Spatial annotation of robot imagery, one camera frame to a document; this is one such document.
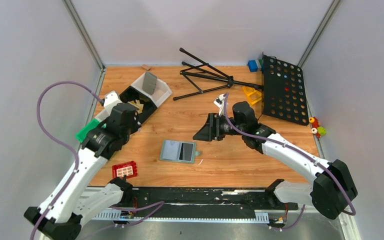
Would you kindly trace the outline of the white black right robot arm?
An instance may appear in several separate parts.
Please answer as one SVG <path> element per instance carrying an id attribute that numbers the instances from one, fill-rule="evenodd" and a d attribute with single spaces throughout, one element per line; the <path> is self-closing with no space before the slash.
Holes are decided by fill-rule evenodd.
<path id="1" fill-rule="evenodd" d="M 358 195 L 345 162 L 329 161 L 304 151 L 286 140 L 273 128 L 258 121 L 246 101 L 233 105 L 227 114 L 227 101 L 216 99 L 217 113 L 209 113 L 203 127 L 193 136 L 197 141 L 221 141 L 227 135 L 241 136 L 247 147 L 272 157 L 306 179 L 306 183 L 277 180 L 271 187 L 275 200 L 313 206 L 324 217 L 334 220 L 341 213 L 354 216 L 352 201 Z"/>

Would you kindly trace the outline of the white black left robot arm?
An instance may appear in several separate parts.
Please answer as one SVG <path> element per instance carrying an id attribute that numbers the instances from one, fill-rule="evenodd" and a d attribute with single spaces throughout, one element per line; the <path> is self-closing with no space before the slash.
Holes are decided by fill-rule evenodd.
<path id="1" fill-rule="evenodd" d="M 34 231 L 51 240 L 74 240 L 82 227 L 106 208 L 132 202 L 133 186 L 124 176 L 113 178 L 83 201 L 80 197 L 96 173 L 140 128 L 137 115 L 131 104 L 117 103 L 109 116 L 87 133 L 75 162 L 58 186 L 39 206 L 30 206 L 24 212 Z"/>

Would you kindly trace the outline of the dark credit card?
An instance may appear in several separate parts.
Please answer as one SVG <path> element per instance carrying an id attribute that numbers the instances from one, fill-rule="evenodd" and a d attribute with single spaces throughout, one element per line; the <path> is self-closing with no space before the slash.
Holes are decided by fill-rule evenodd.
<path id="1" fill-rule="evenodd" d="M 179 160 L 184 162 L 192 162 L 194 156 L 194 147 L 193 143 L 183 142 L 181 144 Z"/>

